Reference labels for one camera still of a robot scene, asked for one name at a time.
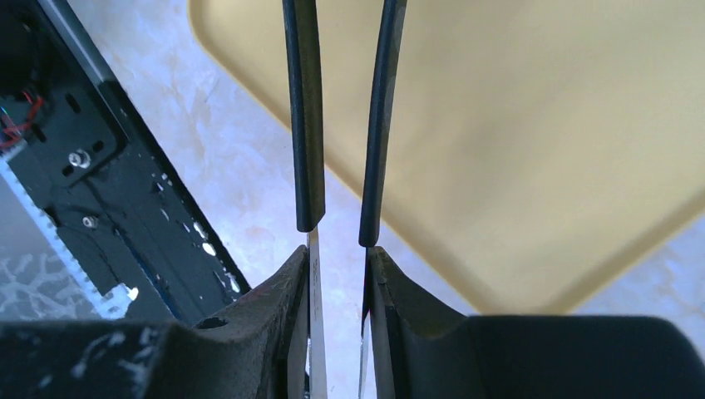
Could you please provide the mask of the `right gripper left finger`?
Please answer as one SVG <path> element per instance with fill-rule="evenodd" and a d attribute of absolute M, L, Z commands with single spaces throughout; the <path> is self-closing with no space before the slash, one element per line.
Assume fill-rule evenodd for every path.
<path fill-rule="evenodd" d="M 197 323 L 4 322 L 4 398 L 302 398 L 309 251 Z"/>

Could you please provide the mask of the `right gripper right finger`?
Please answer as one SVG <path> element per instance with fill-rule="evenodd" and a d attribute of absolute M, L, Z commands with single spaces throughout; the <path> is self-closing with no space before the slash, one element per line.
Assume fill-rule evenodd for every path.
<path fill-rule="evenodd" d="M 475 316 L 448 307 L 377 245 L 406 3 L 377 41 L 359 242 L 362 335 L 381 398 L 701 398 L 704 365 L 670 322 L 636 316 Z"/>

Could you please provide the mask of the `yellow plastic tray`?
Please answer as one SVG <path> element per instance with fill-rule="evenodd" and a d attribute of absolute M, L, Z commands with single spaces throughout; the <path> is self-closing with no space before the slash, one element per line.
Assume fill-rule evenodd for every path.
<path fill-rule="evenodd" d="M 704 210 L 701 1 L 410 1 L 383 218 L 483 313 L 562 313 Z"/>

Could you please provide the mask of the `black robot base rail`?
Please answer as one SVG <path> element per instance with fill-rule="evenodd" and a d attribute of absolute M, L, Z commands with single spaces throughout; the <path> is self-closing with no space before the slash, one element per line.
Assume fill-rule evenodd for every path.
<path fill-rule="evenodd" d="M 71 5 L 2 2 L 2 317 L 194 324 L 250 289 Z"/>

